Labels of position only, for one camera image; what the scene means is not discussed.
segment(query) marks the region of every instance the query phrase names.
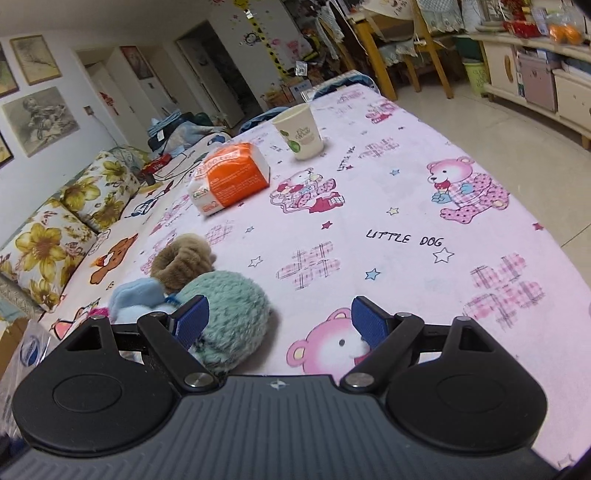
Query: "framed picture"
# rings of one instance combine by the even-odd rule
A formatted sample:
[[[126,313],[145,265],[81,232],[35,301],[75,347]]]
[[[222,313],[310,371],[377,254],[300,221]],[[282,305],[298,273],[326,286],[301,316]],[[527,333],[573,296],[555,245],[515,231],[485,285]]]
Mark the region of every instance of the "framed picture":
[[[121,47],[121,52],[123,52],[138,80],[150,79],[154,76],[138,47]]]
[[[14,155],[12,155],[10,148],[8,148],[8,145],[6,145],[4,137],[2,134],[0,134],[0,167],[8,163],[13,158]]]
[[[61,77],[43,35],[13,38],[10,43],[29,85]]]
[[[2,108],[27,157],[80,128],[56,87],[20,97]]]
[[[0,45],[0,98],[18,91],[18,85]]]

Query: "tile floor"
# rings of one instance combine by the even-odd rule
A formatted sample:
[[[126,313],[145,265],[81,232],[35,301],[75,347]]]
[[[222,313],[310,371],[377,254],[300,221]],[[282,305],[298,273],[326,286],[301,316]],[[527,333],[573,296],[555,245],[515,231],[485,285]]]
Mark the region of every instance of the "tile floor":
[[[398,90],[398,104],[465,150],[537,217],[591,286],[591,152],[580,135],[468,84],[448,100],[435,82]]]

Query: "light blue plush toy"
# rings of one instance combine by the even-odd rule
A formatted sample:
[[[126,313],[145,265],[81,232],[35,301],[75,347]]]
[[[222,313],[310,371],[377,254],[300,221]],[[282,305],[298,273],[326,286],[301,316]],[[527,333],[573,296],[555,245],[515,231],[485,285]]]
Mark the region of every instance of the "light blue plush toy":
[[[167,301],[164,286],[156,278],[139,278],[114,289],[109,318],[111,323],[135,323],[146,313],[172,313],[177,305]]]
[[[198,276],[176,300],[185,303],[198,294],[209,302],[209,323],[189,352],[212,373],[226,373],[260,346],[271,312],[269,299],[252,280],[227,271]]]

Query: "orange tissue pack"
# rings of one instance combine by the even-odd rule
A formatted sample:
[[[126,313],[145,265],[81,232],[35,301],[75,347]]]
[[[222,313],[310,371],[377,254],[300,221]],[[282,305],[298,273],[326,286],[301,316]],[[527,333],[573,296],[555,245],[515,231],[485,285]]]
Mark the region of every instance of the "orange tissue pack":
[[[269,186],[271,167],[250,143],[222,147],[197,167],[187,190],[199,211],[208,216]]]

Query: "green trash can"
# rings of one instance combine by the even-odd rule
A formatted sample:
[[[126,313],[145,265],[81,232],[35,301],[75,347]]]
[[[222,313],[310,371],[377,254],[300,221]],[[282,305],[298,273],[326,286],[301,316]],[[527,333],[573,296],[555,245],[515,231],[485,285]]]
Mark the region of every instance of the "green trash can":
[[[489,83],[489,78],[484,62],[472,59],[462,59],[462,63],[466,69],[468,80],[470,80],[472,91],[477,95],[485,93],[484,84]]]

